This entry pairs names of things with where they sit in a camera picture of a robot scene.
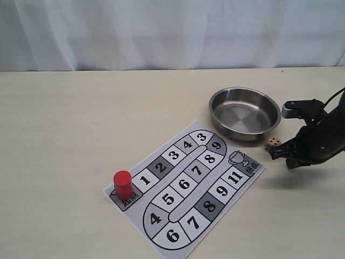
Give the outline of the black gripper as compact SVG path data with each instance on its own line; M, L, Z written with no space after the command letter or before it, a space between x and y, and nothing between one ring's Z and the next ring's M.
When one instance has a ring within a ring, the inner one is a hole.
M281 141L270 150L272 159L287 158L288 169L323 163L344 151L344 108L333 109L318 124Z

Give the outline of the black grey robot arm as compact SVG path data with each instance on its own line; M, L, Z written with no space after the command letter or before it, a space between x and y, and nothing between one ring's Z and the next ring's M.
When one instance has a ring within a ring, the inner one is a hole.
M285 158L287 168L319 165L344 151L344 89L325 103L317 99L287 101L282 117L306 123L294 138L269 151L273 160Z

